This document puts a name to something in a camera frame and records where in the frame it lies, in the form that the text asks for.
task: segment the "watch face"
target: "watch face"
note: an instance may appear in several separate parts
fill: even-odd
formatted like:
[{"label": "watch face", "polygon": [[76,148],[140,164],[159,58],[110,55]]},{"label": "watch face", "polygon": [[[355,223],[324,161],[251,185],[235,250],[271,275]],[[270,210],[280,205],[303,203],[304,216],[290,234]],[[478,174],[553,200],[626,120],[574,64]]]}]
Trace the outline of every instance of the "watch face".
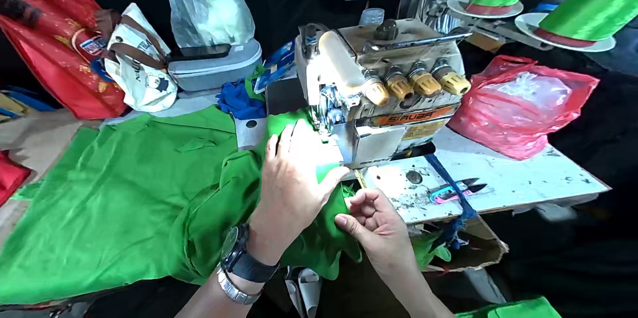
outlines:
[{"label": "watch face", "polygon": [[235,242],[237,241],[237,235],[239,234],[239,228],[233,227],[228,231],[226,235],[226,240],[224,240],[224,244],[221,246],[221,255],[220,258],[224,259],[230,254],[235,247]]}]

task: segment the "smartphone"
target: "smartphone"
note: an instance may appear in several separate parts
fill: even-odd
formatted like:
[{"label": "smartphone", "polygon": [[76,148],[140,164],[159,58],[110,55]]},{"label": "smartphone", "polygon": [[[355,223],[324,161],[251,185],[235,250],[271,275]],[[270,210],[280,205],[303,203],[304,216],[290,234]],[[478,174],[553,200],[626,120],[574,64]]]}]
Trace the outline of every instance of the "smartphone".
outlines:
[{"label": "smartphone", "polygon": [[230,44],[210,45],[206,47],[187,47],[172,51],[168,56],[168,61],[186,61],[217,59],[225,57],[230,52]]}]

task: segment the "metal bracelet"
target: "metal bracelet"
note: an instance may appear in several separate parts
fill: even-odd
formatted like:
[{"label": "metal bracelet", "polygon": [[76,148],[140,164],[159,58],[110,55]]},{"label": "metal bracelet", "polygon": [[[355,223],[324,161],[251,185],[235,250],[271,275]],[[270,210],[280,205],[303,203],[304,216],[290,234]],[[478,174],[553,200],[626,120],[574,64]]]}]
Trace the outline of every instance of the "metal bracelet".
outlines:
[{"label": "metal bracelet", "polygon": [[257,299],[262,295],[261,292],[259,292],[258,294],[243,293],[236,285],[233,284],[226,271],[220,266],[218,266],[217,268],[217,280],[219,281],[221,290],[223,290],[228,298],[230,298],[235,303],[239,303],[241,305],[251,305],[256,302]]}]

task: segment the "clear plastic bag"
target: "clear plastic bag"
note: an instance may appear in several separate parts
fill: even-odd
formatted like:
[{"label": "clear plastic bag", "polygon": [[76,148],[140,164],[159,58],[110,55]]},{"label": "clear plastic bag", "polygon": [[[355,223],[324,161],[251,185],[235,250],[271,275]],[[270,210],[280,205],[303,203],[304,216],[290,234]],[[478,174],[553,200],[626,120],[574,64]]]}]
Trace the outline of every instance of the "clear plastic bag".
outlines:
[{"label": "clear plastic bag", "polygon": [[241,44],[255,35],[244,0],[168,0],[170,22],[180,47]]},{"label": "clear plastic bag", "polygon": [[545,148],[548,133],[580,116],[598,79],[499,55],[471,82],[448,126],[505,156],[529,159]]}]

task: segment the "red fabric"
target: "red fabric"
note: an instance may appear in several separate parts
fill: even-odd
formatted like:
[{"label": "red fabric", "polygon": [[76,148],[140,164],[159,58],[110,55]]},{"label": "red fabric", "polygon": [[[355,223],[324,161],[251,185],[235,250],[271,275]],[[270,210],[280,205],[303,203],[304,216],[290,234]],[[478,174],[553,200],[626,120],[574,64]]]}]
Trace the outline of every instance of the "red fabric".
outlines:
[{"label": "red fabric", "polygon": [[[529,159],[542,151],[548,133],[558,131],[580,116],[581,107],[599,80],[536,63],[526,57],[496,56],[482,73],[472,76],[472,88],[463,95],[461,107],[448,126],[512,159]],[[523,71],[558,78],[572,93],[547,115],[530,101],[485,88],[513,81]]]},{"label": "red fabric", "polygon": [[89,61],[102,47],[94,0],[0,0],[0,28],[44,88],[78,119],[113,118],[124,92]]},{"label": "red fabric", "polygon": [[11,197],[31,174],[31,170],[9,159],[8,151],[0,151],[0,206]]}]

